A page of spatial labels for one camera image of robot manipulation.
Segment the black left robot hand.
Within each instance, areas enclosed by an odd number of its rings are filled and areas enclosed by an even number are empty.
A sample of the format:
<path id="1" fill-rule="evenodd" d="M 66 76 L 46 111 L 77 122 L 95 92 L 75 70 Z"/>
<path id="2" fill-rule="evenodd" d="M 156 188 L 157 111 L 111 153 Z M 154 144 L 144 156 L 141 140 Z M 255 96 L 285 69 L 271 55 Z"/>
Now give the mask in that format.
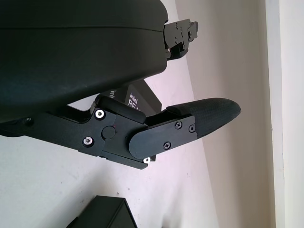
<path id="1" fill-rule="evenodd" d="M 163 72 L 198 23 L 168 22 L 159 0 L 3 0 L 0 134 L 28 136 L 137 169 L 235 119 L 209 98 L 147 117 L 104 91 Z"/>

